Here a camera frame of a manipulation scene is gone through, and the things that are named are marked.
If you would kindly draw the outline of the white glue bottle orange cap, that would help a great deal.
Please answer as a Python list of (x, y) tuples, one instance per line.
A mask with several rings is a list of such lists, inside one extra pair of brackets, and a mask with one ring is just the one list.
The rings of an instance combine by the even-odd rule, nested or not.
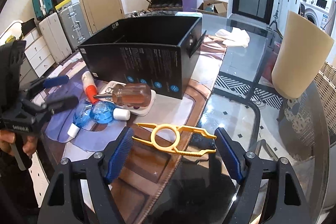
[(96, 95), (98, 95), (97, 87), (90, 71), (84, 72), (82, 74), (81, 80), (83, 84), (84, 93), (88, 97), (89, 101), (92, 104), (98, 102), (98, 99), (95, 97)]

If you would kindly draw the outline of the blue liquid bottle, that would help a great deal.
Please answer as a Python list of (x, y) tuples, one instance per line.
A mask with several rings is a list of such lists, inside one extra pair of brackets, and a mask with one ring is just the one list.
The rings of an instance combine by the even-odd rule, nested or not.
[(87, 101), (83, 101), (79, 104), (73, 115), (72, 123), (67, 131), (68, 136), (74, 139), (81, 128), (85, 127), (90, 121), (90, 112), (92, 104)]
[(98, 101), (92, 106), (89, 116), (96, 123), (108, 124), (114, 120), (128, 121), (130, 111), (119, 108), (112, 102)]

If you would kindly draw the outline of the white remote control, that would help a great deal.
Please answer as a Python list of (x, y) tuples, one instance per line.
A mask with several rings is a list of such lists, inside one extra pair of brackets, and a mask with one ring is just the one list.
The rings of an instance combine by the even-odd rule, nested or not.
[(102, 101), (112, 102), (134, 115), (144, 117), (154, 105), (156, 95), (148, 84), (123, 84), (110, 81), (95, 97)]

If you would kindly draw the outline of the amber handle screwdriver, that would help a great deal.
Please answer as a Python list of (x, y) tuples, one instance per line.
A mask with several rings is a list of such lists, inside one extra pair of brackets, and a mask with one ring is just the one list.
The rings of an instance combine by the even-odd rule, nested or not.
[(115, 105), (128, 107), (147, 107), (151, 101), (151, 88), (147, 84), (116, 84), (108, 87), (97, 99), (110, 98)]

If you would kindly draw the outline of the white drawer cabinet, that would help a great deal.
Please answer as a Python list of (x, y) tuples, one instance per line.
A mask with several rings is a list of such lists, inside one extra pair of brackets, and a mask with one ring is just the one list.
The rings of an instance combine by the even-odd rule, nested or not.
[(32, 29), (24, 38), (25, 58), (20, 68), (20, 85), (41, 77), (54, 65), (50, 50), (37, 28)]

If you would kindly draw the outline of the white suitcase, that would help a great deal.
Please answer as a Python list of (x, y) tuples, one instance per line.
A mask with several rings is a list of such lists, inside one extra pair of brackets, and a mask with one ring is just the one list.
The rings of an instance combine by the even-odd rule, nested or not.
[(72, 54), (72, 50), (56, 12), (44, 18), (39, 23), (39, 29), (57, 64), (62, 63)]

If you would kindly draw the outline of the anime print desk mat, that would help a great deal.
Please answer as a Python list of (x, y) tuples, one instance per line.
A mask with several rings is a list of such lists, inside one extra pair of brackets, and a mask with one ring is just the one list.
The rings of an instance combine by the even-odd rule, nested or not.
[(39, 223), (142, 223), (184, 157), (204, 157), (212, 148), (188, 150), (190, 140), (214, 140), (197, 123), (210, 97), (227, 47), (203, 35), (197, 63), (181, 99), (156, 95), (149, 112), (126, 122), (89, 122), (68, 134), (74, 111), (54, 115), (41, 134), (54, 169)]

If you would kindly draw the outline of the silver suitcase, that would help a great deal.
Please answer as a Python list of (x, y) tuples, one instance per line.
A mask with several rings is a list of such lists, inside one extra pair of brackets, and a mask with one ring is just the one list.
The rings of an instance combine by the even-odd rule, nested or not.
[(91, 37), (80, 3), (74, 3), (61, 9), (58, 12), (58, 17), (73, 51), (76, 51), (80, 44)]

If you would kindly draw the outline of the black cardboard box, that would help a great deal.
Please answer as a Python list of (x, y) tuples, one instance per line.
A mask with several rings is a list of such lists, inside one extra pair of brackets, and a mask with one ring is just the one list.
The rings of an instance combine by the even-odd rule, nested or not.
[(95, 79), (143, 83), (157, 94), (183, 98), (206, 34), (198, 16), (120, 19), (80, 44)]

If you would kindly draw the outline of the white crumpled cloth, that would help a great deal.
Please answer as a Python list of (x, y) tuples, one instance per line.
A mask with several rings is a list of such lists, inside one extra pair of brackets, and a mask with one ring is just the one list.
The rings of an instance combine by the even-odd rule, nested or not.
[(240, 28), (232, 28), (229, 32), (224, 29), (220, 29), (215, 33), (215, 36), (222, 39), (223, 44), (228, 47), (244, 47), (247, 48), (250, 42), (250, 36), (246, 30), (241, 30)]

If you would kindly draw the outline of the wicker basket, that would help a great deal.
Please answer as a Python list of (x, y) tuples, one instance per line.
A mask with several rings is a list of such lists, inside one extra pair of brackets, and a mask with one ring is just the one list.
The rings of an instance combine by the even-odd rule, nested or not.
[(317, 85), (319, 96), (321, 98), (323, 111), (325, 113), (326, 122), (331, 136), (335, 136), (336, 126), (336, 88), (335, 88), (336, 71), (328, 62), (324, 62), (314, 78)]

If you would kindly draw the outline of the beige cylindrical tumbler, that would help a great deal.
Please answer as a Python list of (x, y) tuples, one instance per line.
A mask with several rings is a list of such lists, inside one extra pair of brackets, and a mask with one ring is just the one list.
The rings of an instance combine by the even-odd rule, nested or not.
[(334, 40), (303, 16), (289, 11), (272, 84), (286, 99), (299, 98), (327, 59)]

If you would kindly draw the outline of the open cardboard box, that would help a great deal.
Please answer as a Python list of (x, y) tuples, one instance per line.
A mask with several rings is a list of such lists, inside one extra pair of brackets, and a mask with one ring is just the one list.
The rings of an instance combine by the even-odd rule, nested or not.
[(227, 17), (228, 3), (218, 0), (204, 0), (197, 8), (198, 12), (209, 15)]

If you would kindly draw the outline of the white washing machine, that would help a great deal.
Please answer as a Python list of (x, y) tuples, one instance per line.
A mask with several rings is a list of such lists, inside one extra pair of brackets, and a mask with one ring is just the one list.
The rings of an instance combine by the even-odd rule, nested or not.
[(301, 0), (304, 17), (331, 36), (335, 22), (335, 0)]

